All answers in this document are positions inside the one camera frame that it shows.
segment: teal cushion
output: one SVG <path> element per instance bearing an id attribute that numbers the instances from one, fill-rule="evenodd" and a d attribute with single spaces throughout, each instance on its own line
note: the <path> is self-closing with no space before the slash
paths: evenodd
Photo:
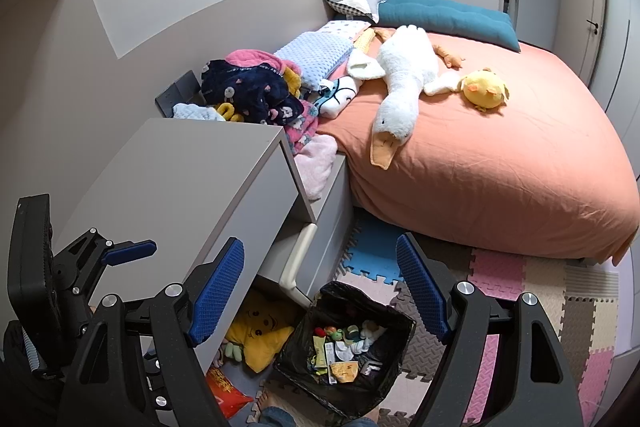
<path id="1" fill-rule="evenodd" d="M 428 32 L 465 37 L 520 51 L 506 13 L 450 0 L 386 0 L 378 6 L 378 26 L 414 24 Z"/>

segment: trash can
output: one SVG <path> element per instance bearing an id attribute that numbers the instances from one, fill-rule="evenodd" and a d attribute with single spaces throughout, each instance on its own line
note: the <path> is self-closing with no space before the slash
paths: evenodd
<path id="1" fill-rule="evenodd" d="M 354 356 L 359 372 L 353 382 L 331 384 L 328 375 L 318 376 L 310 369 L 308 361 L 316 353 L 315 328 L 336 325 L 346 329 L 366 320 L 386 331 L 368 351 Z M 280 350 L 274 367 L 347 422 L 371 411 L 391 390 L 414 331 L 415 321 L 407 315 L 373 301 L 353 286 L 332 281 L 320 288 L 311 308 Z M 376 362 L 380 370 L 365 375 L 361 370 L 369 361 Z"/>

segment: jeans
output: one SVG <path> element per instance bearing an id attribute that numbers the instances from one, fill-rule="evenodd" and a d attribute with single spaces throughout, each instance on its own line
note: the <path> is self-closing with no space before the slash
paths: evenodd
<path id="1" fill-rule="evenodd" d="M 264 427 L 296 427 L 293 417 L 280 407 L 266 407 L 260 412 L 260 422 Z M 345 423 L 342 427 L 376 427 L 371 418 L 358 418 Z"/>

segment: red snack bag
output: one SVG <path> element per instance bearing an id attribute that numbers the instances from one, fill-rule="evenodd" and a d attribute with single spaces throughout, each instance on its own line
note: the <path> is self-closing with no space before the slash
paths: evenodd
<path id="1" fill-rule="evenodd" d="M 216 397 L 216 402 L 226 419 L 231 418 L 246 404 L 254 401 L 253 398 L 240 393 L 233 387 L 222 371 L 215 367 L 209 367 L 206 378 L 209 388 L 213 396 Z"/>

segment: orange bed sheet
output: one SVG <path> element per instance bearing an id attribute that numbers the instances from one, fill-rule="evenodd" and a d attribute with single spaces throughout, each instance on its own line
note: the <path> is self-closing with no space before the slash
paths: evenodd
<path id="1" fill-rule="evenodd" d="M 348 158 L 351 190 L 375 216 L 438 239 L 511 253 L 617 264 L 640 222 L 625 150 L 587 87 L 555 55 L 430 34 L 465 57 L 461 76 L 492 68 L 508 105 L 483 114 L 460 93 L 420 96 L 413 136 L 383 171 L 370 130 L 386 96 L 370 80 L 335 120 L 321 121 Z M 380 48 L 376 38 L 369 55 Z M 440 73 L 446 71 L 440 64 Z"/>

